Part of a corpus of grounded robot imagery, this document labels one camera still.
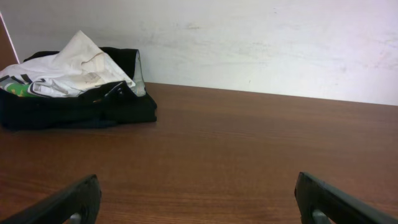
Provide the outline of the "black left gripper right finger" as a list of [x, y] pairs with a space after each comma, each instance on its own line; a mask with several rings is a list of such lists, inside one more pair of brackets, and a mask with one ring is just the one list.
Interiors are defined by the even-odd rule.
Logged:
[[392, 216], [307, 172], [299, 173], [294, 195], [303, 224], [397, 224]]

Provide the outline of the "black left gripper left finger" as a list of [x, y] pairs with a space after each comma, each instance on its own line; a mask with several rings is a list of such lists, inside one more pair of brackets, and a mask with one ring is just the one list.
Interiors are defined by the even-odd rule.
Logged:
[[73, 215], [80, 217], [80, 223], [94, 223], [100, 210], [100, 202], [100, 183], [95, 174], [90, 174], [11, 215], [1, 223], [64, 223]]

